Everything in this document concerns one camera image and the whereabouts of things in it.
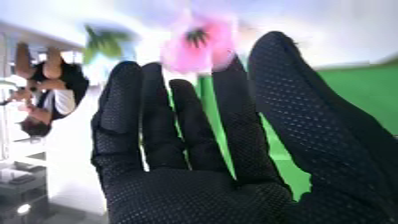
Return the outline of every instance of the textured glove fabric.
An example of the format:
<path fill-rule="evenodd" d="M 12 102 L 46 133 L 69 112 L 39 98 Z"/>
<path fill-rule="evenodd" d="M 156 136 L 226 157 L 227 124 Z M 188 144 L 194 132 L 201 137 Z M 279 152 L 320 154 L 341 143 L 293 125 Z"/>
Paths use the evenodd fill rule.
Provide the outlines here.
<path fill-rule="evenodd" d="M 325 104 L 329 96 L 302 81 L 304 75 L 318 76 L 309 68 L 302 71 L 291 66 L 306 66 L 295 47 L 286 50 L 291 44 L 283 34 L 270 33 L 254 47 L 249 76 L 256 103 L 238 59 L 213 73 L 236 179 L 190 83 L 171 82 L 172 110 L 160 64 L 140 67 L 123 62 L 116 66 L 92 118 L 92 164 L 110 223 L 394 223 L 389 199 L 396 192 L 387 181 L 394 163 L 389 160 L 389 165 L 378 165 L 380 153 L 370 153 L 371 147 L 354 137 L 334 105 Z M 295 163 L 313 175 L 313 190 L 299 202 L 268 156 L 256 107 Z"/>
<path fill-rule="evenodd" d="M 288 221 L 394 222 L 396 140 L 373 117 L 332 92 L 279 32 L 256 43 L 249 74 L 258 110 L 295 164 L 311 174 L 311 193 L 286 210 Z"/>

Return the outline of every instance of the pink flower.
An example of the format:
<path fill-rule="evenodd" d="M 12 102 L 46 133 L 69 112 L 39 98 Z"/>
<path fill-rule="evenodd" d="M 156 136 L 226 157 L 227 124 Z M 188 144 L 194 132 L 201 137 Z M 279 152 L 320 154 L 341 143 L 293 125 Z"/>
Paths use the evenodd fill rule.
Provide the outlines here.
<path fill-rule="evenodd" d="M 178 29 L 162 49 L 163 66 L 179 73 L 222 70 L 235 57 L 235 20 L 190 16 Z"/>

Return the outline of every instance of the white shirt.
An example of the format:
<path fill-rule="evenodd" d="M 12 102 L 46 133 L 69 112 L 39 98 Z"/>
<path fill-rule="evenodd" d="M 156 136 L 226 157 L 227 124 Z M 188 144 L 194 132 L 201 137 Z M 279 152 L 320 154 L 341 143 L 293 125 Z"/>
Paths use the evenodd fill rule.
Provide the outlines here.
<path fill-rule="evenodd" d="M 76 108 L 76 102 L 75 102 L 75 93 L 71 90 L 50 90 L 48 96 L 46 96 L 46 101 L 43 108 L 53 112 L 53 102 L 55 102 L 55 108 L 57 111 L 62 115 L 68 115 L 75 108 Z"/>

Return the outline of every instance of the black glove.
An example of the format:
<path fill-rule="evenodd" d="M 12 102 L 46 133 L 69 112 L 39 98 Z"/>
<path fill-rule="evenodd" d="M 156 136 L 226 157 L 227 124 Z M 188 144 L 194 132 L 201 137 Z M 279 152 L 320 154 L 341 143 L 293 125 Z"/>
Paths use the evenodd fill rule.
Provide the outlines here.
<path fill-rule="evenodd" d="M 268 157 L 265 131 L 238 59 L 229 68 L 213 73 L 236 180 L 226 168 L 190 83 L 181 80 L 171 82 L 174 113 L 160 65 L 149 64 L 140 68 L 133 62 L 124 62 L 110 74 L 92 118 L 92 164 L 108 202 L 110 223 L 393 223 L 393 202 L 378 187 L 386 186 L 389 192 L 393 190 L 387 185 L 378 185 L 378 181 L 384 181 L 380 176 L 355 177 L 362 172 L 373 175 L 378 169 L 373 164 L 366 164 L 370 156 L 361 153 L 361 145 L 350 146 L 346 138 L 339 138 L 334 143 L 332 137 L 341 131 L 334 123 L 339 120 L 323 117 L 330 111 L 323 102 L 316 101 L 316 90 L 311 92 L 307 89 L 311 83 L 300 81 L 306 71 L 299 71 L 290 64 L 295 61 L 284 61 L 291 60 L 290 54 L 295 54 L 284 51 L 284 45 L 290 44 L 281 34 L 270 33 L 263 37 L 254 48 L 251 70 L 259 83 L 256 87 L 263 88 L 256 88 L 259 109 L 284 144 L 291 147 L 297 165 L 313 174 L 311 193 L 297 203 Z M 270 66 L 265 74 L 259 65 Z M 272 80 L 268 86 L 259 86 L 267 79 Z M 307 113 L 295 111 L 295 104 L 299 102 L 302 105 L 302 100 L 315 110 Z M 313 129 L 325 134 L 322 139 Z M 142 169 L 140 132 L 149 172 Z M 350 155 L 359 154 L 354 158 L 359 161 L 336 155 L 343 151 Z"/>

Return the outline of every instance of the green wall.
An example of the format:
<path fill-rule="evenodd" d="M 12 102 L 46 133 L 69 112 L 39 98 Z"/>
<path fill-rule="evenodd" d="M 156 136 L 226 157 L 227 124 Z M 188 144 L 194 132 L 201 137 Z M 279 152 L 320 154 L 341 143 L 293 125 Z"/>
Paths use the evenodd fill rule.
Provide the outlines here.
<path fill-rule="evenodd" d="M 378 122 L 391 133 L 398 134 L 398 119 L 394 118 L 398 116 L 398 66 L 387 65 L 366 68 L 329 69 L 320 71 L 320 75 L 338 94 L 377 117 Z M 213 131 L 217 133 L 224 158 L 233 172 L 210 77 L 204 77 L 199 80 L 197 93 L 203 98 L 203 106 L 210 117 Z M 286 182 L 293 188 L 295 198 L 299 199 L 302 193 L 309 191 L 309 175 L 295 166 L 288 151 L 265 119 L 263 123 L 270 142 L 270 155 Z"/>

